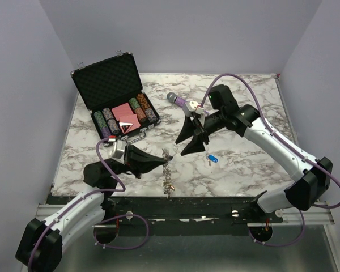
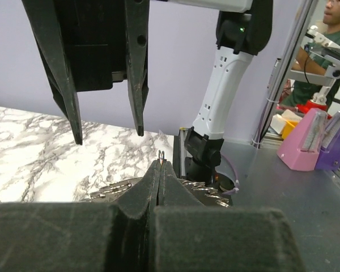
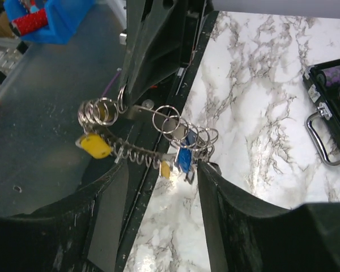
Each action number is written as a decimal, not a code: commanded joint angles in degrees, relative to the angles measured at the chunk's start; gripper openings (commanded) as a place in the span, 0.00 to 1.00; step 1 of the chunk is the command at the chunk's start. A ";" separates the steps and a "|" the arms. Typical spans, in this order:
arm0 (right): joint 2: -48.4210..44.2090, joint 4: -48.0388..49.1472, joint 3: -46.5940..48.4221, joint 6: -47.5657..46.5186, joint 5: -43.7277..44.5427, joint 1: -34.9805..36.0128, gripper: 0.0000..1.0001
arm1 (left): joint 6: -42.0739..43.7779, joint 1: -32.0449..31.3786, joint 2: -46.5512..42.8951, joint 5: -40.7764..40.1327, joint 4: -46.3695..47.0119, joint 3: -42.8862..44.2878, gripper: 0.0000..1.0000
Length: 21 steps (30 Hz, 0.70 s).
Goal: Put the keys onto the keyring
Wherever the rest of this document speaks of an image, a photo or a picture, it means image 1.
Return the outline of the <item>blue key tag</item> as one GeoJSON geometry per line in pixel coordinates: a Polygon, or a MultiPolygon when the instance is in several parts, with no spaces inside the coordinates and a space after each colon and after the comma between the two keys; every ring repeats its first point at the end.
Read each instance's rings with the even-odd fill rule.
{"type": "Polygon", "coordinates": [[[207,155],[208,165],[211,166],[212,163],[217,163],[219,160],[213,155],[207,155]]]}

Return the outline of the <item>round metal key ring disc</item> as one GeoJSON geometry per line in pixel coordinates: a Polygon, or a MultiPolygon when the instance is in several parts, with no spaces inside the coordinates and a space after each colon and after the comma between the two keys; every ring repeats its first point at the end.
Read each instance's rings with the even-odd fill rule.
{"type": "Polygon", "coordinates": [[[174,187],[171,182],[171,171],[169,170],[169,162],[173,157],[170,156],[167,149],[162,149],[162,151],[162,157],[166,160],[166,163],[163,164],[163,193],[167,198],[169,198],[172,191],[174,191],[174,187]]]}

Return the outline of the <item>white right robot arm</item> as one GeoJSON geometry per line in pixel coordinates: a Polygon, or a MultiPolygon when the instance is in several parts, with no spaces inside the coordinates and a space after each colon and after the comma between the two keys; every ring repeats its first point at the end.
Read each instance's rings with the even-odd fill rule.
{"type": "Polygon", "coordinates": [[[277,130],[261,119],[255,107],[249,104],[238,106],[228,86],[221,84],[213,87],[208,97],[215,113],[207,116],[198,102],[185,101],[175,95],[167,96],[185,114],[176,143],[188,138],[191,141],[182,150],[182,156],[203,152],[209,143],[209,136],[226,128],[263,149],[293,180],[291,185],[262,192],[251,201],[249,215],[254,221],[262,222],[279,209],[295,207],[306,211],[327,191],[330,185],[328,173],[333,167],[328,158],[319,160],[301,151],[284,136],[277,139],[277,130]]]}

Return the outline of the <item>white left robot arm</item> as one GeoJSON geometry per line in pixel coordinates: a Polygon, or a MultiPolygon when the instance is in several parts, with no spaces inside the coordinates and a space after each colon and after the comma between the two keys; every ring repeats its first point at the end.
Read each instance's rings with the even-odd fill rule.
{"type": "Polygon", "coordinates": [[[167,163],[167,159],[141,151],[124,141],[114,141],[108,159],[85,166],[85,188],[62,209],[49,217],[32,219],[25,227],[15,257],[28,271],[54,271],[63,251],[86,229],[100,222],[110,223],[114,209],[105,201],[114,192],[123,193],[119,174],[140,178],[167,163]]]}

